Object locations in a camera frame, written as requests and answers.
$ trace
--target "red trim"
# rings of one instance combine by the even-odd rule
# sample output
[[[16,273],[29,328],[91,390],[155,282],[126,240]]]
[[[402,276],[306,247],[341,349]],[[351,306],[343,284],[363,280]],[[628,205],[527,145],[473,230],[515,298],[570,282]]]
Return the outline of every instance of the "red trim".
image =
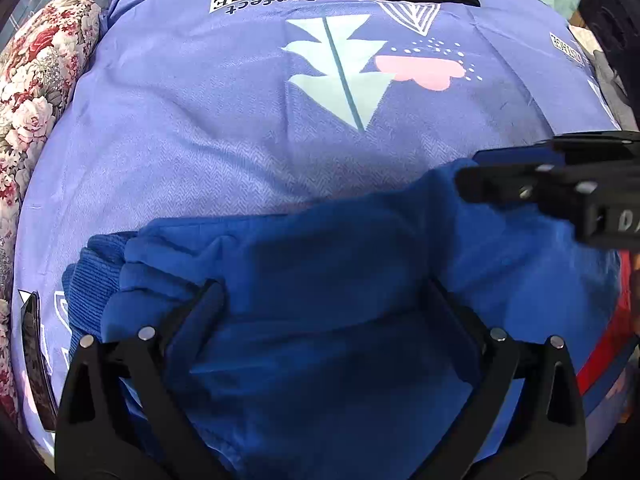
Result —
[[[621,252],[620,297],[602,338],[594,348],[582,369],[578,372],[578,387],[583,395],[624,348],[634,334],[631,320],[631,293],[629,278],[631,276],[631,259],[629,253]]]

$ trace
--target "pink shape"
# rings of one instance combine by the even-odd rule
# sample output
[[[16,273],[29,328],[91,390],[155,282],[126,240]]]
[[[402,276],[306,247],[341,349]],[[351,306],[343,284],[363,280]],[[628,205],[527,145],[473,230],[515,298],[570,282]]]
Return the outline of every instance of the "pink shape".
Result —
[[[423,88],[442,91],[449,88],[452,77],[463,77],[466,70],[450,59],[437,57],[376,56],[380,72],[395,74],[396,81],[413,79]]]

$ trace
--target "floral pillow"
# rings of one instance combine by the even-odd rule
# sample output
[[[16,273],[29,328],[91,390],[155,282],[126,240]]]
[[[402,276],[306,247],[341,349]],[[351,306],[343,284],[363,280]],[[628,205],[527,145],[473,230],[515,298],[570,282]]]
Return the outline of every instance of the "floral pillow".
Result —
[[[53,0],[0,54],[0,406],[17,422],[9,356],[18,215],[33,168],[98,41],[93,0]]]

